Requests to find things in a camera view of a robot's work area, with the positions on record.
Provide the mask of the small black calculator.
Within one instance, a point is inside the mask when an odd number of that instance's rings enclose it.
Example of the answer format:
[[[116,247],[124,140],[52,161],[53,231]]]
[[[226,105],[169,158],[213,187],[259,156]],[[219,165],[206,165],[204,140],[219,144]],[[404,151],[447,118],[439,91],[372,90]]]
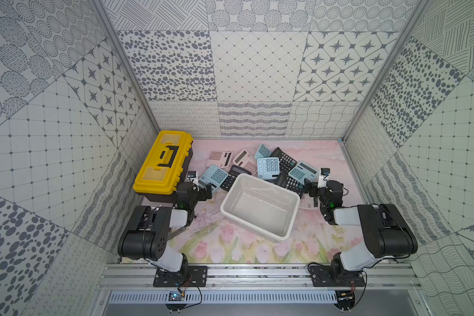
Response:
[[[237,165],[233,165],[230,168],[228,176],[220,185],[220,188],[228,192],[234,184],[236,178],[242,174],[251,175],[251,172]]]

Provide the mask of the white plastic storage box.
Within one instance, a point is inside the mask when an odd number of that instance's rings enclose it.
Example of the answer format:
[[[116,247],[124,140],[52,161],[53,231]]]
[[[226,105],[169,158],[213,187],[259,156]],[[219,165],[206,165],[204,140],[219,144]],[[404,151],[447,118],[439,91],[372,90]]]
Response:
[[[274,242],[288,240],[300,206],[300,196],[285,188],[239,175],[223,200],[220,211],[245,229]]]

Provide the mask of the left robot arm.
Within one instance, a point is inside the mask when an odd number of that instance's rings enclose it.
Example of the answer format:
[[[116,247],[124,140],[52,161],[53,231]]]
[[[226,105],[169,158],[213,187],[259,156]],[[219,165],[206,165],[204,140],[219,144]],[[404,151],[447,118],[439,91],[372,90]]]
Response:
[[[212,183],[200,185],[182,182],[175,192],[172,207],[139,205],[122,233],[117,246],[122,258],[144,259],[171,275],[184,276],[188,272],[186,256],[168,245],[172,229],[190,226],[195,219],[199,201],[212,199]]]

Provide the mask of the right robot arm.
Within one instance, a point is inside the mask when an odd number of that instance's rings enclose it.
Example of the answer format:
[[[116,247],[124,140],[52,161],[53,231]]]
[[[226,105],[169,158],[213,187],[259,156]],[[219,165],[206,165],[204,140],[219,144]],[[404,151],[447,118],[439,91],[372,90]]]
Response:
[[[362,231],[362,242],[334,255],[329,267],[332,280],[340,282],[383,259],[405,259],[417,252],[417,238],[394,204],[345,207],[344,185],[335,180],[326,180],[323,185],[305,180],[304,192],[315,200],[329,225],[356,226]]]

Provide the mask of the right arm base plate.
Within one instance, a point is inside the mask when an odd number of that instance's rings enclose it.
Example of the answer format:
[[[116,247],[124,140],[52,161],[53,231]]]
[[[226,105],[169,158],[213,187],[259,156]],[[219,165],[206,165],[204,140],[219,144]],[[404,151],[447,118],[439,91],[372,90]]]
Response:
[[[366,278],[359,271],[336,272],[328,265],[309,263],[307,266],[314,287],[364,287]]]

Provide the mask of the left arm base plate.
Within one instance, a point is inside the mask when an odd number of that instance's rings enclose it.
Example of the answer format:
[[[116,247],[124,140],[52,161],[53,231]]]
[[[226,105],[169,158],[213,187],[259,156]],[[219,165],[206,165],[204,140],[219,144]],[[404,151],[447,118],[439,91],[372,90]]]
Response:
[[[208,266],[189,265],[179,272],[172,273],[158,269],[155,273],[155,288],[205,287],[208,277]]]

